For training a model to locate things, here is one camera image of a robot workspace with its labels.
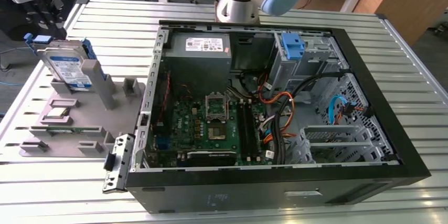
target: aluminum slotted table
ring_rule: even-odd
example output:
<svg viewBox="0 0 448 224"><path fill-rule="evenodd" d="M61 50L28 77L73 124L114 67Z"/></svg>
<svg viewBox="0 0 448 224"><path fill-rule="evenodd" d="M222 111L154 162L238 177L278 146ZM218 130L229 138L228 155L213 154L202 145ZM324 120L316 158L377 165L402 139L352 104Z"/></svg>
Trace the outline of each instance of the aluminum slotted table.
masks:
<svg viewBox="0 0 448 224"><path fill-rule="evenodd" d="M76 4L68 38L88 37L104 72L145 82L160 19L213 21L212 5L89 0ZM129 193L101 194L102 159L18 155L52 92L40 62L0 124L0 214L18 222L92 223L446 223L448 95L386 20L368 14L260 13L262 24L344 28L398 117L432 177L352 206L150 215Z"/></svg>

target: gray fixture plate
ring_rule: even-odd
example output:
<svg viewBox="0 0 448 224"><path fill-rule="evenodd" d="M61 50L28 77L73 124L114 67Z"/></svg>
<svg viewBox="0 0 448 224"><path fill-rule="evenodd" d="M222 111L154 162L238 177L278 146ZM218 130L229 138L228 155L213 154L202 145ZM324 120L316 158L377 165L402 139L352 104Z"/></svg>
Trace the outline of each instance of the gray fixture plate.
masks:
<svg viewBox="0 0 448 224"><path fill-rule="evenodd" d="M141 96L126 98L122 91L122 82L114 82L116 93L113 98L116 101L116 108L113 110L105 110L104 104L98 95L93 92L76 92L72 94L57 94L53 92L48 103L44 108L44 112L49 111L49 103L53 99L77 99L78 107L70 108L69 116L73 119L72 127L102 127L113 137L112 145L114 142L114 137L122 133L133 133L134 123L138 115L138 110L141 106ZM140 90L145 90L145 85L138 83ZM36 122L34 126L52 126L44 125ZM56 134L53 136L38 136L34 137L30 134L30 138L25 141L38 141L41 140L48 144L49 148L45 152L34 151L26 152L20 151L21 156L32 157L104 157L108 153L108 148L104 145L104 136L86 137L84 134ZM78 141L97 141L101 145L102 151L84 153L78 150Z"/></svg>

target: blue latch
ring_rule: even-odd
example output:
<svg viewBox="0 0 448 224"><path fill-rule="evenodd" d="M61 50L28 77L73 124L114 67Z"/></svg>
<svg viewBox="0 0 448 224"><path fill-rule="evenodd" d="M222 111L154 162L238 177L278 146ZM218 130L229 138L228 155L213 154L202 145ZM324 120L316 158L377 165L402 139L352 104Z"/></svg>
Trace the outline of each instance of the blue latch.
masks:
<svg viewBox="0 0 448 224"><path fill-rule="evenodd" d="M305 42L300 39L298 34L281 33L281 41L286 50L286 59L300 60L305 52Z"/></svg>

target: side panel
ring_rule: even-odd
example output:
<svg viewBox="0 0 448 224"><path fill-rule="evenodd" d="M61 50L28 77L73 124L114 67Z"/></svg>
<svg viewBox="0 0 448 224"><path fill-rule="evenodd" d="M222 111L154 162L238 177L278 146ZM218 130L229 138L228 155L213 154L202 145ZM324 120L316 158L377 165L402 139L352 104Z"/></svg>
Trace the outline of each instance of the side panel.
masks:
<svg viewBox="0 0 448 224"><path fill-rule="evenodd" d="M226 185L130 187L149 213L208 212L353 204L396 180L320 180Z"/></svg>

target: power supply label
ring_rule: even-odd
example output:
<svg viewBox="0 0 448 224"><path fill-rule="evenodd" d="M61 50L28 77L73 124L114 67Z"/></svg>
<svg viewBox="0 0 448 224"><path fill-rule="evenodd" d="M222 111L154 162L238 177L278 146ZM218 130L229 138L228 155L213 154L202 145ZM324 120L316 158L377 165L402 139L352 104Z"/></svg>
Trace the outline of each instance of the power supply label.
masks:
<svg viewBox="0 0 448 224"><path fill-rule="evenodd" d="M185 51L222 52L222 39L220 38L188 38Z"/></svg>
<svg viewBox="0 0 448 224"><path fill-rule="evenodd" d="M65 83L77 90L92 86L90 79L81 72L81 62L76 57L50 56L52 65Z"/></svg>

